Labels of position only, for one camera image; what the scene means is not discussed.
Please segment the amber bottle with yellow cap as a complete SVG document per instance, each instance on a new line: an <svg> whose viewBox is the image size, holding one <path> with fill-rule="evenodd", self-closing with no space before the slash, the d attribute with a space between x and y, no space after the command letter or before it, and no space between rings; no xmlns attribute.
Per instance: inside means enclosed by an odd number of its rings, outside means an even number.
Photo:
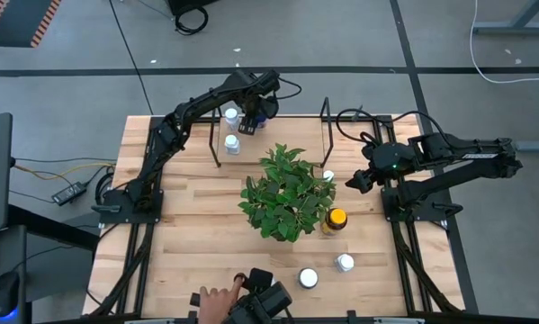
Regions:
<svg viewBox="0 0 539 324"><path fill-rule="evenodd" d="M321 223L321 231L325 235L334 236L347 224L347 214L343 209L334 208L328 211Z"/></svg>

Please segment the black computer mouse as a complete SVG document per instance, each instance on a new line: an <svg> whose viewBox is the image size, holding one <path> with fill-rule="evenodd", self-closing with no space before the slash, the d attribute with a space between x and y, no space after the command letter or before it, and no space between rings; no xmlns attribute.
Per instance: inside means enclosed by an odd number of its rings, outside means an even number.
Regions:
<svg viewBox="0 0 539 324"><path fill-rule="evenodd" d="M16 310L19 288L20 276L16 271L0 275L0 318L8 317Z"/></svg>

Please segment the grey desk leg frame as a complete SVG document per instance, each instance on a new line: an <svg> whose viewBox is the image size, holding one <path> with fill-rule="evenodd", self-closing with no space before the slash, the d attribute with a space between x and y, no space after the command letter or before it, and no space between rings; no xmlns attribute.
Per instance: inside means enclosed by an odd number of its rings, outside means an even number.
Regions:
<svg viewBox="0 0 539 324"><path fill-rule="evenodd" d="M539 13L539 0L529 0L526 5L507 22L477 22L479 0L475 0L472 18L472 34L539 35L539 22L532 22Z"/></svg>

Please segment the person's hand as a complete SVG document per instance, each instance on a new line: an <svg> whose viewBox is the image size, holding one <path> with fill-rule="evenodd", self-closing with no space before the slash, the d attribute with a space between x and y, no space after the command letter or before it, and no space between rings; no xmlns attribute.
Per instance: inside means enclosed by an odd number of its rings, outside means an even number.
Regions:
<svg viewBox="0 0 539 324"><path fill-rule="evenodd" d="M222 324L232 306L237 302L244 277L237 275L230 289L208 289L202 286L200 294L200 310L198 312L199 324Z"/></svg>

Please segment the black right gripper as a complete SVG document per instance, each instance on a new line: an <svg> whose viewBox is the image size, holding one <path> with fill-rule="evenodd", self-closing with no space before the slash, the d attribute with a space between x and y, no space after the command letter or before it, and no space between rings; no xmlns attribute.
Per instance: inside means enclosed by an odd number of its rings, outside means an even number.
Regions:
<svg viewBox="0 0 539 324"><path fill-rule="evenodd" d="M368 170L356 170L346 181L346 186L367 194L372 190L371 174L375 178L397 178L416 171L416 153L402 143L383 143L363 147L363 155L369 161Z"/></svg>

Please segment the black power adapter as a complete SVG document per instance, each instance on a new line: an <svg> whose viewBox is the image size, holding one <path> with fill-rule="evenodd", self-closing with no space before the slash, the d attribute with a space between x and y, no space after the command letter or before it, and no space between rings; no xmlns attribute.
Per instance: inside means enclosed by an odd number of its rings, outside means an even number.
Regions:
<svg viewBox="0 0 539 324"><path fill-rule="evenodd" d="M86 185L81 182L75 182L65 189L54 193L51 196L52 201L58 206L63 206L67 203L72 203L76 198L86 192Z"/></svg>

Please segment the black equipment base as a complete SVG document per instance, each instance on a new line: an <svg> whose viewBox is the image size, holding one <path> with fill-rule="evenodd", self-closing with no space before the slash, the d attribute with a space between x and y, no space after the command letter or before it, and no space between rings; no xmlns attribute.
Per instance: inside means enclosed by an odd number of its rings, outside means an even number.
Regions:
<svg viewBox="0 0 539 324"><path fill-rule="evenodd" d="M184 14L197 8L203 8L217 2L218 0L166 0L172 15Z"/></svg>

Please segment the white-lidded jar with green label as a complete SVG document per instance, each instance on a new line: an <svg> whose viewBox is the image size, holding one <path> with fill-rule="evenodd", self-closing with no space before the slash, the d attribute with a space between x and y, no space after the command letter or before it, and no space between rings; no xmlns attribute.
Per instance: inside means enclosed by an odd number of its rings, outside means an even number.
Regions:
<svg viewBox="0 0 539 324"><path fill-rule="evenodd" d="M305 267L298 273L298 283L303 289L313 289L319 282L319 275L313 268Z"/></svg>

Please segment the green plant in black pot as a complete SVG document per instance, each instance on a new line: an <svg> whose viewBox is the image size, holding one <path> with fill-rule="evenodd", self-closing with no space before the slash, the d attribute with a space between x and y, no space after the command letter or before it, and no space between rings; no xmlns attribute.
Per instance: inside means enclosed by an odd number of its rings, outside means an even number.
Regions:
<svg viewBox="0 0 539 324"><path fill-rule="evenodd" d="M293 243L312 233L333 206L337 185L301 158L304 151L277 143L259 159L264 174L246 178L238 207L264 239Z"/></svg>

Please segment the wooden shelf with black frame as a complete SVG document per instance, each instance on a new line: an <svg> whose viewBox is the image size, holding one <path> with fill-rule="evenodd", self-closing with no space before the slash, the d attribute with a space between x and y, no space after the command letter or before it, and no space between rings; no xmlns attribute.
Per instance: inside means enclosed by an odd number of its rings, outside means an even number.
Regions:
<svg viewBox="0 0 539 324"><path fill-rule="evenodd" d="M210 122L209 148L218 167L258 164L276 144L286 145L287 149L304 149L302 159L323 167L334 148L333 122L326 97L319 114L279 115L253 136L237 135L240 152L233 155L224 146L225 138L231 135L229 126L219 119Z"/></svg>

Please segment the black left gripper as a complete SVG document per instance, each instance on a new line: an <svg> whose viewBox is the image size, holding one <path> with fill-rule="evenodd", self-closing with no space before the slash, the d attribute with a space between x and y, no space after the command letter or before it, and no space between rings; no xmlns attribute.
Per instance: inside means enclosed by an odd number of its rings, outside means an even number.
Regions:
<svg viewBox="0 0 539 324"><path fill-rule="evenodd" d="M244 112L245 115L239 122L238 132L245 135L254 135L257 128L259 114L267 119L273 119L279 110L275 92L279 89L278 83L245 85Z"/></svg>

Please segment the dark grey side desk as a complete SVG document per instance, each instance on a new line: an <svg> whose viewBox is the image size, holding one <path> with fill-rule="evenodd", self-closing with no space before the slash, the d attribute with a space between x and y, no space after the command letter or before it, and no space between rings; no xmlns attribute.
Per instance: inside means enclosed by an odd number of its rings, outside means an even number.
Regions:
<svg viewBox="0 0 539 324"><path fill-rule="evenodd" d="M19 301L13 314L0 318L0 324L31 324L32 301L29 295L27 240L29 235L53 239L67 247L94 251L99 238L93 233L48 219L16 206L9 206L7 224L0 229L0 275L16 271L20 276Z"/></svg>

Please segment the black handheld device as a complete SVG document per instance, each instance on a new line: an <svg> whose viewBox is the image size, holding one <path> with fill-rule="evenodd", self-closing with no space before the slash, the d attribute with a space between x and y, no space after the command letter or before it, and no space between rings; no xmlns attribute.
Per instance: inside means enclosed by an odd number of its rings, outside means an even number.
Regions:
<svg viewBox="0 0 539 324"><path fill-rule="evenodd" d="M252 268L249 275L238 273L241 288L248 294L232 306L223 324L272 324L273 318L292 304L292 297L271 272Z"/></svg>

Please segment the orange-striped black ramp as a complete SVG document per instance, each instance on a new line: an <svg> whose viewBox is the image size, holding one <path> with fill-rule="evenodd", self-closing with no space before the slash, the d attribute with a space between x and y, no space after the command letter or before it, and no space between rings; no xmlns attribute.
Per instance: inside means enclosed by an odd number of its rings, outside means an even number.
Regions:
<svg viewBox="0 0 539 324"><path fill-rule="evenodd" d="M0 47L37 48L62 0L0 0Z"/></svg>

